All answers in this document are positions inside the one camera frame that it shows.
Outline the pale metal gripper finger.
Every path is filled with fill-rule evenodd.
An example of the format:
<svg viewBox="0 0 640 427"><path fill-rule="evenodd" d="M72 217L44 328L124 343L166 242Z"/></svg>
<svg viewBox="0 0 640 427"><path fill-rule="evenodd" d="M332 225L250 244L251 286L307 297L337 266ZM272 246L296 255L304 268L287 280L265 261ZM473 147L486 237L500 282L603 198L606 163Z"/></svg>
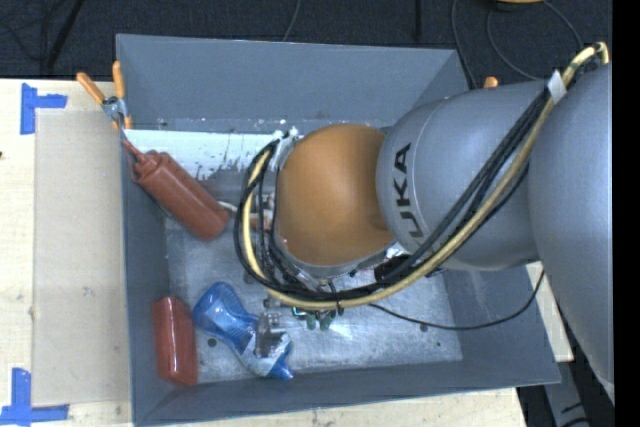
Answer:
<svg viewBox="0 0 640 427"><path fill-rule="evenodd" d="M256 341L254 354L260 358L266 358L271 353L271 328L268 320L260 320L256 327Z"/></svg>
<svg viewBox="0 0 640 427"><path fill-rule="evenodd" d="M267 345L270 349L286 344L289 335L279 313L267 314Z"/></svg>

